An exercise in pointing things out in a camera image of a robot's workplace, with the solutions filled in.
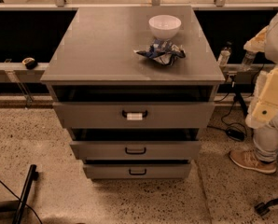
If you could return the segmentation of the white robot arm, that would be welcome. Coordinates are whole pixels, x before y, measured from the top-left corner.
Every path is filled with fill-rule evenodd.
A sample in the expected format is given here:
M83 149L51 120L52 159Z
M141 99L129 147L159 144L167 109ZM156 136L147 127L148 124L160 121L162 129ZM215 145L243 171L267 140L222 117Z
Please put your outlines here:
M268 124L278 113L278 13L243 48L263 52L267 60L276 64L270 72L259 73L254 98L248 108L246 124L258 129Z

